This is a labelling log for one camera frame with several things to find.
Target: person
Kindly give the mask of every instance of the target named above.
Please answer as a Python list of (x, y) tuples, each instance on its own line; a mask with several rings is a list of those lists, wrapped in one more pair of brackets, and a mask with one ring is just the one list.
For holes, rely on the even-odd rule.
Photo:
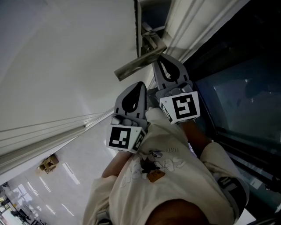
[(19, 213), (20, 213), (24, 218), (26, 218), (26, 219), (28, 219), (28, 220), (31, 220), (31, 219), (29, 218), (29, 216), (28, 216), (22, 209), (19, 209)]
[(240, 181), (233, 197), (243, 207), (249, 190), (222, 146), (194, 121), (171, 125), (159, 108), (146, 117), (151, 124), (138, 153), (118, 152), (94, 180), (83, 225), (234, 224), (237, 207), (219, 178)]

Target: floor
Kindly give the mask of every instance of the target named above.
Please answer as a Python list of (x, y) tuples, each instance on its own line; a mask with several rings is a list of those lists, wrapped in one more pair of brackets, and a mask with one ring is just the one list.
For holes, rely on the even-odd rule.
[(60, 163), (46, 174), (37, 166), (10, 180), (6, 195), (32, 218), (48, 225), (80, 225), (92, 181), (111, 161), (115, 152), (105, 147), (107, 118), (60, 150)]

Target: white t-shirt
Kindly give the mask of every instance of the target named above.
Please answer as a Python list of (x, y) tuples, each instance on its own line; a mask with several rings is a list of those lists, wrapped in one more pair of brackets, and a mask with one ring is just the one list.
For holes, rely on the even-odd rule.
[[(97, 212), (108, 207), (114, 225), (144, 225), (158, 205), (173, 199), (194, 203), (211, 224), (233, 224), (233, 209), (212, 175), (240, 177), (224, 149), (210, 143), (198, 159), (177, 125), (168, 120), (150, 122), (140, 153), (127, 161), (120, 175), (93, 182), (83, 225), (96, 225)], [(147, 160), (165, 172), (153, 183), (141, 167)]]

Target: glass window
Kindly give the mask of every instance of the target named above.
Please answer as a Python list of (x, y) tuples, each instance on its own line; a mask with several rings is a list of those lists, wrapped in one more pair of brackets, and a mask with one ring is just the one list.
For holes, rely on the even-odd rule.
[(196, 85), (219, 134), (281, 155), (280, 54), (267, 52)]

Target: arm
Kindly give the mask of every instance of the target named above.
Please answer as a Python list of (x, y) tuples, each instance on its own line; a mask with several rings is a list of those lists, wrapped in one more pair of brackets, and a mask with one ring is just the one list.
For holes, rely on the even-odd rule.
[(102, 173), (102, 178), (107, 178), (109, 176), (118, 177), (124, 165), (131, 157), (132, 153), (130, 152), (118, 152), (117, 155), (112, 159), (109, 165), (106, 167)]
[(211, 141), (206, 137), (206, 135), (202, 131), (199, 130), (193, 120), (183, 123), (182, 127), (195, 154), (198, 158), (200, 158), (203, 149), (209, 143), (211, 143)]

